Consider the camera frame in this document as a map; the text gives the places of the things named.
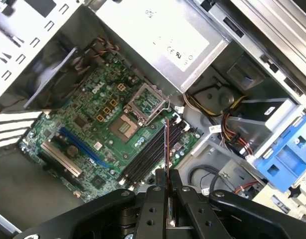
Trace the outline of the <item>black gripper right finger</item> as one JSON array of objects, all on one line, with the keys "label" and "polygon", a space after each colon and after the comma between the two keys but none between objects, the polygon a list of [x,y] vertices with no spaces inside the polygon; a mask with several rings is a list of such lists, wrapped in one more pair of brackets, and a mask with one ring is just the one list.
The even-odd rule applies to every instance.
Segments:
[{"label": "black gripper right finger", "polygon": [[240,197],[215,190],[207,200],[170,170],[170,187],[183,205],[198,239],[306,239],[306,222]]}]

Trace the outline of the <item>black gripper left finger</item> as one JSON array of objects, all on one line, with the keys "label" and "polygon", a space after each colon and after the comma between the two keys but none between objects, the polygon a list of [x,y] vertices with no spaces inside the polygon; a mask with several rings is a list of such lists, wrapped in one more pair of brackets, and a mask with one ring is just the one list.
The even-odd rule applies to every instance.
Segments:
[{"label": "black gripper left finger", "polygon": [[163,239],[166,235],[166,171],[135,194],[118,189],[16,235],[17,239]]}]

